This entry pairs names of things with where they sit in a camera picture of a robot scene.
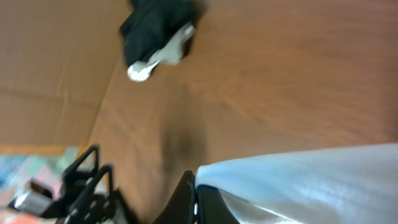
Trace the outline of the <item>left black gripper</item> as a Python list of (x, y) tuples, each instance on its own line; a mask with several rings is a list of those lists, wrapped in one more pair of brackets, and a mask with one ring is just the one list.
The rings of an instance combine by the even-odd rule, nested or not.
[[(113, 166), (103, 165), (99, 169), (99, 149), (96, 144), (91, 145), (79, 158), (72, 162), (62, 174), (63, 185), (59, 198), (54, 199), (52, 192), (42, 189), (40, 195), (49, 200), (40, 212), (44, 219), (54, 219), (56, 223), (64, 224), (134, 224), (136, 215), (127, 206), (123, 195), (113, 190)], [(94, 154), (91, 167), (83, 164)], [(108, 174), (108, 189), (106, 193), (96, 193), (96, 186)]]

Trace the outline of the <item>white Mr Robot t-shirt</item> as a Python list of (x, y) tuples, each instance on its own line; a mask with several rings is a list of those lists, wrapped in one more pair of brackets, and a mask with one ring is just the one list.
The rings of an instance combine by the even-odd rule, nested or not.
[(396, 223), (397, 144), (246, 157), (201, 166), (240, 223)]

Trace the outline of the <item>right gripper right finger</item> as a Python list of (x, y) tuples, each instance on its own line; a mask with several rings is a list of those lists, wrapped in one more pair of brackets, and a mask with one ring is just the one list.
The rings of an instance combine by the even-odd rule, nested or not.
[(239, 224), (225, 204), (220, 191), (200, 185), (197, 188), (198, 224)]

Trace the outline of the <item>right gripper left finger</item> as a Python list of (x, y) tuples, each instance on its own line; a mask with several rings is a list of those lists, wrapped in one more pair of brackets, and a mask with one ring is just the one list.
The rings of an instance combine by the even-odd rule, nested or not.
[(186, 170), (170, 200), (152, 224), (194, 224), (195, 175)]

